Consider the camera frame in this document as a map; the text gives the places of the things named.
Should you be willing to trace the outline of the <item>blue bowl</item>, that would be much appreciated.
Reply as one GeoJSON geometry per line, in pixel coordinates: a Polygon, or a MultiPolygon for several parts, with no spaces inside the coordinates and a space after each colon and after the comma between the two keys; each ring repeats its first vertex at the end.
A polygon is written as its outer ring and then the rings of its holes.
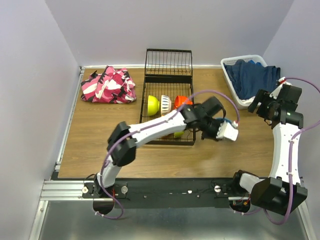
{"type": "Polygon", "coordinates": [[[230,123],[230,124],[233,123],[230,119],[225,118],[225,117],[217,117],[217,118],[215,118],[215,119],[216,119],[216,120],[219,120],[219,121],[223,121],[223,122],[228,122],[228,123],[230,123]]]}

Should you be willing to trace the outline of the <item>lime green bowl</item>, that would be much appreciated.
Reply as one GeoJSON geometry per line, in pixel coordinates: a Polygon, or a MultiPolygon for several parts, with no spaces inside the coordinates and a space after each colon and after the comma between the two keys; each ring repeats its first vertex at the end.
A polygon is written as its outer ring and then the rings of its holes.
{"type": "Polygon", "coordinates": [[[183,135],[184,135],[184,131],[179,131],[179,132],[175,132],[173,134],[173,137],[176,139],[176,138],[181,138],[183,135]]]}
{"type": "Polygon", "coordinates": [[[153,95],[147,98],[147,116],[154,116],[160,110],[160,101],[153,95]]]}

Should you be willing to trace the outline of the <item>orange bowl top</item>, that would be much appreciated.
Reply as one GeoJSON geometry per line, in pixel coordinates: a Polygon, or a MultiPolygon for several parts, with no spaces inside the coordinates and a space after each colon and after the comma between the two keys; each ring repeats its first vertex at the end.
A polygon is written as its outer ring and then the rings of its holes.
{"type": "Polygon", "coordinates": [[[189,100],[186,96],[178,95],[173,103],[173,109],[177,110],[181,105],[193,105],[193,102],[189,100]]]}

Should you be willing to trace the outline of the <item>white pink bowl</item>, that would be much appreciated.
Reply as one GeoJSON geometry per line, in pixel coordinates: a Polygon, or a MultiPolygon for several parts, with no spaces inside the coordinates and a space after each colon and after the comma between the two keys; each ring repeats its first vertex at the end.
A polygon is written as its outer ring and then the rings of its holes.
{"type": "Polygon", "coordinates": [[[172,101],[169,96],[167,95],[161,95],[160,98],[160,114],[166,115],[168,114],[172,109],[172,101]]]}

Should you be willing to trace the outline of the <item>yellow orange bowl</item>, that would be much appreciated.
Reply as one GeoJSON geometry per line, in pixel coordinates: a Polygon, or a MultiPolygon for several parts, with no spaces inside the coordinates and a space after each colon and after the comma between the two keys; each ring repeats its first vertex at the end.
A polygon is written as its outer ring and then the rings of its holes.
{"type": "Polygon", "coordinates": [[[163,139],[172,139],[173,137],[174,137],[174,134],[171,133],[171,134],[164,135],[161,138],[163,138],[163,139]]]}

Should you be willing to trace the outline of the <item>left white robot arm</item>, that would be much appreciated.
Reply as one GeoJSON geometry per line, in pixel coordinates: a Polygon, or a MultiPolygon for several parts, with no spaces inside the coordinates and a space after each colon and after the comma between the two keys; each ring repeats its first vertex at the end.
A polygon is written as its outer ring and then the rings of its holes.
{"type": "Polygon", "coordinates": [[[183,103],[170,113],[147,122],[132,125],[120,122],[107,140],[107,154],[94,178],[93,191],[101,198],[111,196],[111,187],[121,168],[135,160],[138,148],[157,138],[192,129],[200,131],[203,139],[224,139],[230,122],[224,117],[214,118],[220,111],[225,111],[221,102],[210,97],[203,103],[183,103]]]}

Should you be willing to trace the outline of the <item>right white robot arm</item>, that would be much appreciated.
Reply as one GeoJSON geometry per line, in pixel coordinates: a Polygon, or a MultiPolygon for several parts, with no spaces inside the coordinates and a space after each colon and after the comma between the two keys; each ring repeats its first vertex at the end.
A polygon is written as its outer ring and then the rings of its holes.
{"type": "Polygon", "coordinates": [[[308,196],[301,186],[298,171],[298,148],[304,126],[304,117],[297,112],[302,89],[290,84],[280,84],[273,92],[260,89],[247,110],[264,121],[270,121],[273,133],[273,160],[267,178],[239,170],[230,183],[230,191],[241,196],[250,194],[252,205],[285,215],[291,213],[308,196]]]}

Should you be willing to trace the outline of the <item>white plastic basket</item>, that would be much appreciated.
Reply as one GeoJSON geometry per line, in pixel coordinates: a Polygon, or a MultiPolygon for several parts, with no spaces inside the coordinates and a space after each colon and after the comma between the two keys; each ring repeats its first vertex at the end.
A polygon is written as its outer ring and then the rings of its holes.
{"type": "Polygon", "coordinates": [[[229,76],[226,72],[226,69],[224,67],[224,65],[234,65],[236,63],[237,60],[244,60],[245,62],[249,62],[249,61],[253,61],[254,63],[258,63],[261,64],[262,66],[266,67],[266,66],[272,66],[272,65],[268,65],[265,60],[263,59],[262,56],[257,55],[257,54],[251,54],[251,55],[242,55],[242,56],[235,56],[235,57],[228,57],[228,58],[224,58],[220,61],[222,70],[223,70],[223,74],[224,74],[224,79],[227,83],[227,86],[231,92],[231,95],[234,99],[234,102],[237,106],[237,108],[239,110],[242,109],[246,109],[253,101],[254,97],[251,97],[250,99],[247,100],[241,100],[239,99],[239,97],[237,96],[234,87],[229,79],[229,76]]]}

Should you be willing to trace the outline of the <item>dark blue jeans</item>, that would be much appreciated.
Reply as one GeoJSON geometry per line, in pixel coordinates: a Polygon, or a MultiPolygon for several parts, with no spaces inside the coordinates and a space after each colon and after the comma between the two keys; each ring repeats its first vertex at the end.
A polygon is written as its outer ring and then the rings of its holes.
{"type": "Polygon", "coordinates": [[[259,90],[272,92],[281,78],[281,68],[274,65],[262,66],[260,63],[239,59],[234,65],[224,65],[236,95],[241,100],[248,100],[259,90]]]}

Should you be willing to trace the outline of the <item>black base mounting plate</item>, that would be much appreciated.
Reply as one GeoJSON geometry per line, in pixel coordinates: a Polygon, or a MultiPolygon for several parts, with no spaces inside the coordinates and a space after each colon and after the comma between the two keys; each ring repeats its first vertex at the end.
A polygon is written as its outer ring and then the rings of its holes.
{"type": "Polygon", "coordinates": [[[249,194],[227,178],[118,178],[105,191],[98,180],[87,179],[84,199],[94,199],[99,208],[110,208],[117,199],[125,209],[234,208],[248,212],[249,194]]]}

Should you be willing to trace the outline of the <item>pink camouflage cloth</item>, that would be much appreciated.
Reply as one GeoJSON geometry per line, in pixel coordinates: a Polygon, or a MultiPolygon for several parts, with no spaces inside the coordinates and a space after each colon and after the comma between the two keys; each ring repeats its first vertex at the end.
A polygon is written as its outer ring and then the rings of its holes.
{"type": "Polygon", "coordinates": [[[81,100],[100,104],[126,104],[136,101],[133,79],[126,68],[106,66],[100,74],[94,72],[81,82],[81,100]]]}

